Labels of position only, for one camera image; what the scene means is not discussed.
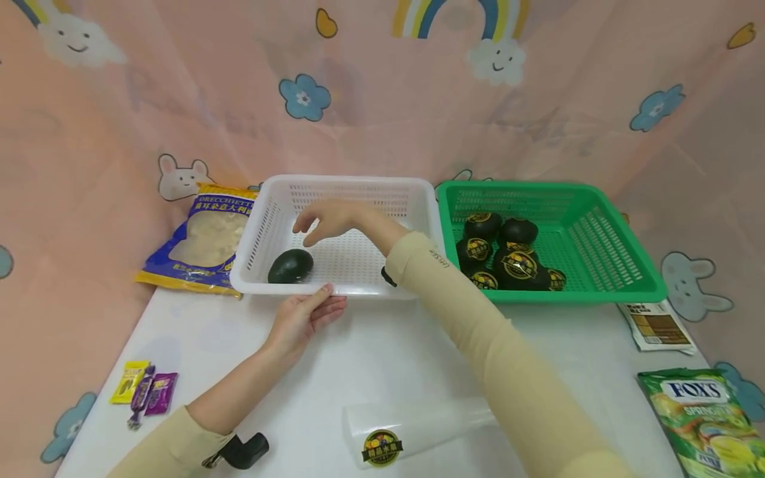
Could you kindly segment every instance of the white tabletop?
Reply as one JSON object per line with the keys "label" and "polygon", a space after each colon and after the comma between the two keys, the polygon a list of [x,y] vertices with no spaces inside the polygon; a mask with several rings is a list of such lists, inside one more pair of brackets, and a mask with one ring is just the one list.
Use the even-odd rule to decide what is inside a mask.
{"label": "white tabletop", "polygon": [[[173,409],[209,388],[265,339],[278,300],[157,290],[58,478],[105,476],[162,418],[129,431],[130,410],[109,397],[125,361],[179,372]],[[658,421],[635,381],[644,370],[702,368],[701,356],[639,353],[616,306],[501,307],[550,360],[638,476],[681,478]],[[345,405],[478,395],[461,354],[417,301],[351,301],[346,316],[237,428],[260,431],[271,450],[248,471],[221,463],[211,476],[525,476],[507,439],[487,428],[378,470],[358,470],[341,436]]]}

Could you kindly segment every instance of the green snack bag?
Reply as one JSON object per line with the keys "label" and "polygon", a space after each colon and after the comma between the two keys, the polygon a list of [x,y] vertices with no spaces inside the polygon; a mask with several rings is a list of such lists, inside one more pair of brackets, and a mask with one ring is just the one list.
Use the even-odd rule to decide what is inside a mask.
{"label": "green snack bag", "polygon": [[657,370],[637,380],[686,476],[765,478],[765,444],[719,370]]}

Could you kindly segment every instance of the purple candy wrapper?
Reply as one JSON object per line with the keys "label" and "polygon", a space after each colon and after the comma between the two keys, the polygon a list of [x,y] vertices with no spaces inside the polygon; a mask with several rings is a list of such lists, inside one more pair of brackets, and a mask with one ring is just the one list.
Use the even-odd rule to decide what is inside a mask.
{"label": "purple candy wrapper", "polygon": [[177,373],[158,373],[148,393],[148,405],[144,415],[162,415],[168,413],[170,400],[173,398]]}
{"label": "purple candy wrapper", "polygon": [[133,399],[130,402],[130,409],[133,410],[128,420],[128,428],[131,430],[138,430],[141,427],[141,411],[146,407],[148,400],[148,392],[151,389],[151,383],[154,381],[155,367],[150,365],[146,367],[144,378],[138,383],[138,388],[135,389]]}

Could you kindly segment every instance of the beige sleeve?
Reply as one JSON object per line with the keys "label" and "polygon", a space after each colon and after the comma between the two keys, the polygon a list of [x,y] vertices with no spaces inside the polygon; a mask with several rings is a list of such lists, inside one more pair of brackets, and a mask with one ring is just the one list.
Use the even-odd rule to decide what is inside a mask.
{"label": "beige sleeve", "polygon": [[420,297],[465,355],[530,477],[634,476],[555,370],[430,239],[419,232],[400,239],[386,271]]}
{"label": "beige sleeve", "polygon": [[204,476],[210,470],[202,462],[218,453],[233,436],[205,430],[184,406],[130,450],[107,478]]}

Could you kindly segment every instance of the plastic basket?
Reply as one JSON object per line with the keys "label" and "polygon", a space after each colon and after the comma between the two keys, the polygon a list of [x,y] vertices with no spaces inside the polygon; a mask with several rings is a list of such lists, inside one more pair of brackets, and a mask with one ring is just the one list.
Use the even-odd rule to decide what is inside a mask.
{"label": "plastic basket", "polygon": [[438,189],[446,256],[472,213],[525,217],[539,227],[541,263],[567,276],[563,291],[484,291],[493,302],[660,302],[664,281],[627,222],[602,191],[586,184],[447,181]]}
{"label": "plastic basket", "polygon": [[303,249],[305,234],[293,234],[298,214],[315,200],[339,197],[361,200],[427,234],[441,251],[441,221],[433,186],[410,177],[347,177],[286,174],[261,187],[236,250],[231,285],[244,294],[313,294],[331,282],[338,295],[412,299],[412,294],[385,282],[385,258],[361,232],[351,230],[306,249],[314,268],[300,284],[269,284],[274,259],[289,249]]}

